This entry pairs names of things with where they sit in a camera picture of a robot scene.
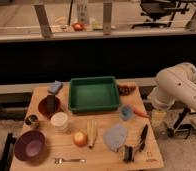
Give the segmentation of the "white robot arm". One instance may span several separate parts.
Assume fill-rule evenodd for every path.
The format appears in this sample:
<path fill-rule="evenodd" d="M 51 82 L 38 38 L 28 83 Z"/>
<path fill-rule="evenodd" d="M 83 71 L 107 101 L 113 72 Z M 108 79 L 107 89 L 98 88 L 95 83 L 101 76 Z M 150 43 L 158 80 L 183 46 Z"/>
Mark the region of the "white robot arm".
<path fill-rule="evenodd" d="M 157 110 L 169 110 L 179 100 L 196 111 L 195 78 L 196 67 L 188 62 L 164 68 L 157 73 L 148 99 Z"/>

